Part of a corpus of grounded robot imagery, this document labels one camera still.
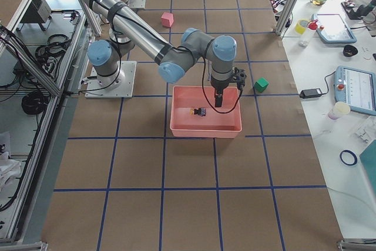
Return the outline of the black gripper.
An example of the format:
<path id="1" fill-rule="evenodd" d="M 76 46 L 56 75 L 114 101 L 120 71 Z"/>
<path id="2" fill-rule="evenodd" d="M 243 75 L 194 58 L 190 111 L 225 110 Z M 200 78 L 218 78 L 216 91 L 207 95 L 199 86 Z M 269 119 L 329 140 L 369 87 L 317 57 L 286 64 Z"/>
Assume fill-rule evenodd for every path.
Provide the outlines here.
<path id="1" fill-rule="evenodd" d="M 227 88 L 226 82 L 213 82 L 215 107 L 222 107 L 223 92 Z"/>

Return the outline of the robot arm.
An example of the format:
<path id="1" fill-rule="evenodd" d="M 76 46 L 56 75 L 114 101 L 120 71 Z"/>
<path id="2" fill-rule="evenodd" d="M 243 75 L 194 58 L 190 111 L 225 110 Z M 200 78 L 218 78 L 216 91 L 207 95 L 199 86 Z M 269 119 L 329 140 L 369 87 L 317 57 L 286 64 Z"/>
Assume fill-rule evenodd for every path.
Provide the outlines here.
<path id="1" fill-rule="evenodd" d="M 233 65 L 237 53 L 237 42 L 231 36 L 216 38 L 194 28 L 188 28 L 181 46 L 168 43 L 147 22 L 133 12 L 123 0 L 84 0 L 95 13 L 103 15 L 111 24 L 115 38 L 125 35 L 159 66 L 160 76 L 168 83 L 175 83 L 199 58 L 211 61 L 211 86 L 214 101 L 221 107 L 224 90 L 236 83 L 243 90 L 243 71 Z"/>

